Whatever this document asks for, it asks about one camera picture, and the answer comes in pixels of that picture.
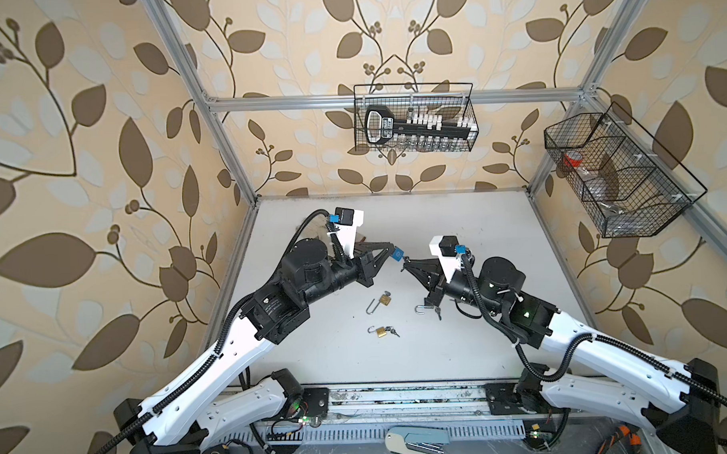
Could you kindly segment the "black padlock with keys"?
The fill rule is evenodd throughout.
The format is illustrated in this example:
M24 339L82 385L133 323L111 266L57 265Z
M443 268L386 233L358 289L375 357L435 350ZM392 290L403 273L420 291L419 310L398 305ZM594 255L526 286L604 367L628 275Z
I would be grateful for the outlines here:
M442 320L442 311L440 306L416 305L415 313L418 315L433 313L438 318L438 320Z

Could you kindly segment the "brass padlock long shackle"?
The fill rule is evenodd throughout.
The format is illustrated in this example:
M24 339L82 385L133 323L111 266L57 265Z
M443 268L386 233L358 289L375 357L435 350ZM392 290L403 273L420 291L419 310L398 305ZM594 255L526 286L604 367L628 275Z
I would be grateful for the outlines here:
M388 306L391 302L391 292L387 291L382 294L379 298L373 299L366 308L366 314L372 315L380 306Z

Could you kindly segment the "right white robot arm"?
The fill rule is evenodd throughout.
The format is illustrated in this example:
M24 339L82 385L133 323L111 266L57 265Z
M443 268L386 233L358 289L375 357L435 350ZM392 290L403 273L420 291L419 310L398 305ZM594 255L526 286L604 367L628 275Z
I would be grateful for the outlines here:
M719 433L727 396L719 392L714 365L658 357L581 323L524 292L525 274L506 258L488 258L479 272L466 254L405 259L403 269L429 299L450 297L476 307L513 344L549 405L652 431L681 454L727 448Z

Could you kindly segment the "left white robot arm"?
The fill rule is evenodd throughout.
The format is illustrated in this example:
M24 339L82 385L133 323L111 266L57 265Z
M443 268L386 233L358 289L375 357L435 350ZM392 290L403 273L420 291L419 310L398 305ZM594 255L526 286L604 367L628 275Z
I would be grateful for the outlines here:
M93 454L109 454L127 440L130 454L200 454L212 432L199 419L219 393L307 321L312 303L354 282L373 286L395 251L390 242L356 243L350 255L338 242L332 249L329 256L319 238L288 246L268 281L230 309L207 352L161 392L137 406L120 405L128 413L120 433Z

